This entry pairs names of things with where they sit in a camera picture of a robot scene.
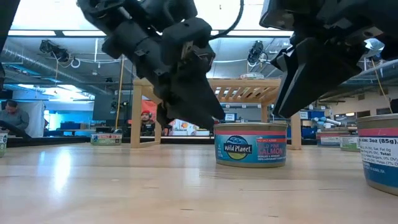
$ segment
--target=can lid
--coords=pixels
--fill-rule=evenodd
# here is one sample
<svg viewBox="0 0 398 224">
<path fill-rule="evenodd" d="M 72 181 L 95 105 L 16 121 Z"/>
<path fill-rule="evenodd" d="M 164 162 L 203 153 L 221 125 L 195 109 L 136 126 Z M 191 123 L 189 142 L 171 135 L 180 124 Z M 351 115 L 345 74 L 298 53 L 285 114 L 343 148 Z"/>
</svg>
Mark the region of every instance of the can lid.
<svg viewBox="0 0 398 224">
<path fill-rule="evenodd" d="M 358 118 L 356 122 L 380 121 L 388 119 L 398 119 L 398 114 L 382 114 L 382 115 L 366 116 L 363 118 Z"/>
<path fill-rule="evenodd" d="M 215 127 L 230 127 L 230 126 L 277 126 L 277 127 L 287 127 L 287 124 L 275 124 L 275 123 L 224 123 L 216 124 Z"/>
</svg>

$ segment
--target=yellow pole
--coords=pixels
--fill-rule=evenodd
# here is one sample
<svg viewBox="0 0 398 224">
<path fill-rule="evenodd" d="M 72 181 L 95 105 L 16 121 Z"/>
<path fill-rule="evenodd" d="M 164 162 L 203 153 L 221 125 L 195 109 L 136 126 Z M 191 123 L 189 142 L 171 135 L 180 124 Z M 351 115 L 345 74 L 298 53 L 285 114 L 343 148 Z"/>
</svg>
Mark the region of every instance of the yellow pole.
<svg viewBox="0 0 398 224">
<path fill-rule="evenodd" d="M 123 83 L 123 71 L 124 71 L 124 55 L 122 55 L 122 65 L 120 68 L 120 80 L 119 80 L 119 92 L 118 92 L 118 112 L 116 112 L 116 125 L 115 129 L 118 128 L 118 123 L 119 123 L 119 112 L 120 112 L 120 97 L 122 95 L 122 83 Z"/>
</svg>

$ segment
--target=wooden frame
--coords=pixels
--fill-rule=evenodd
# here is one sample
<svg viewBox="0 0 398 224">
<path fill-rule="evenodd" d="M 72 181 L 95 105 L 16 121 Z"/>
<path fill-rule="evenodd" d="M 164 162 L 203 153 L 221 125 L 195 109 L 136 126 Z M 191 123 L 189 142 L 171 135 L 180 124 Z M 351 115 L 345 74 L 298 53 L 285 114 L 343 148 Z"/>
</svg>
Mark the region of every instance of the wooden frame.
<svg viewBox="0 0 398 224">
<path fill-rule="evenodd" d="M 248 80 L 248 79 L 209 79 L 211 89 L 220 103 L 260 103 L 261 121 L 267 122 L 267 106 L 275 102 L 280 85 L 280 79 Z M 134 121 L 141 120 L 141 100 L 146 96 L 154 103 L 159 104 L 161 100 L 153 94 L 153 86 L 145 78 L 134 80 L 132 124 L 131 124 L 131 147 L 147 147 L 160 143 L 161 127 L 158 122 L 155 125 L 155 141 L 140 143 L 141 125 L 135 126 Z M 292 145 L 291 149 L 301 149 L 301 122 L 299 113 L 292 116 Z"/>
</svg>

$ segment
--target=black cable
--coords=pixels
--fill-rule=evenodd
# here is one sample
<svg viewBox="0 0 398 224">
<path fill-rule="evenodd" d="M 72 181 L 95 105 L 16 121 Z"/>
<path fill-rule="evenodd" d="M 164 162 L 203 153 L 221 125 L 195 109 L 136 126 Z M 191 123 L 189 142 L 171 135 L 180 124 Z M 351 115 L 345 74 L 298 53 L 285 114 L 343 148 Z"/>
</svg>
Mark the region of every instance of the black cable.
<svg viewBox="0 0 398 224">
<path fill-rule="evenodd" d="M 223 32 L 221 32 L 221 33 L 219 33 L 217 35 L 211 36 L 210 40 L 214 40 L 214 39 L 217 39 L 217 38 L 222 37 L 224 35 L 227 35 L 230 31 L 235 29 L 235 27 L 239 24 L 239 22 L 242 19 L 243 8 L 244 8 L 244 0 L 241 0 L 241 7 L 239 8 L 239 13 L 238 13 L 237 18 L 235 19 L 235 22 L 228 29 L 224 30 Z"/>
</svg>

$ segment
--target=man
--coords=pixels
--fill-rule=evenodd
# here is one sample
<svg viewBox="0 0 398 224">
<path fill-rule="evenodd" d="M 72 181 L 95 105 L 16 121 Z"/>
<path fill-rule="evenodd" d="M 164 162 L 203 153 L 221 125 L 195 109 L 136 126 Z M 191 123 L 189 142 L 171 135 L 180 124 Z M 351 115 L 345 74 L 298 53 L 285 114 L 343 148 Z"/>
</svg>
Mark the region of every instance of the man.
<svg viewBox="0 0 398 224">
<path fill-rule="evenodd" d="M 141 135 L 153 136 L 155 134 L 155 121 L 151 120 L 152 114 L 149 110 L 141 113 Z"/>
<path fill-rule="evenodd" d="M 0 120 L 14 125 L 20 130 L 25 131 L 29 125 L 29 115 L 18 108 L 17 102 L 7 100 L 6 109 L 0 111 Z"/>
</svg>

